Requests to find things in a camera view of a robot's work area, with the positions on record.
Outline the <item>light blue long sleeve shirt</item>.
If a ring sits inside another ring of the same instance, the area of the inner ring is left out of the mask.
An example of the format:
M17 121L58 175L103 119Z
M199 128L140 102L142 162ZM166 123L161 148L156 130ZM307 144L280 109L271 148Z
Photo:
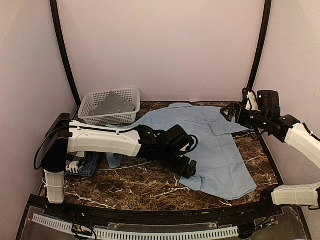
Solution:
M197 162L196 174L180 178L185 187L225 200L237 200L257 188L232 136L246 128L227 121L219 107L174 103L148 112L128 128L138 125L165 131L180 125L197 137L197 147L187 154Z

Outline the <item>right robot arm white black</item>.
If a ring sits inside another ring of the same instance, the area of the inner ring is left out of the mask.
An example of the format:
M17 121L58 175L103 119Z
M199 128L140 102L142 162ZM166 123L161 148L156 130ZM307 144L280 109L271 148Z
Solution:
M319 137L297 118L281 114L277 91L254 92L244 88L242 96L241 103L230 103L220 110L227 121L248 129L260 129L296 149L316 167L320 166ZM260 217L266 217L275 206L281 205L307 206L311 210L319 210L320 184L274 185L265 190L261 197L263 200L255 205L255 213Z

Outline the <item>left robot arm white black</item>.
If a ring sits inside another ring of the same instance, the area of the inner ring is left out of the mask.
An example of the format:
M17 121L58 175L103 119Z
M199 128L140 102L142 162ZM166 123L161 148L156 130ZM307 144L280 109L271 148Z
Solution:
M157 161L170 172L189 179L196 174L197 162L186 155L199 141L187 134L180 125L169 130L154 130L147 125L130 129L84 124L60 114L41 142L34 161L35 170L44 171L47 199L51 210L60 218L67 218L70 206L64 202L64 174L79 173L83 161L67 164L67 156L84 158L86 153L117 154L131 158Z

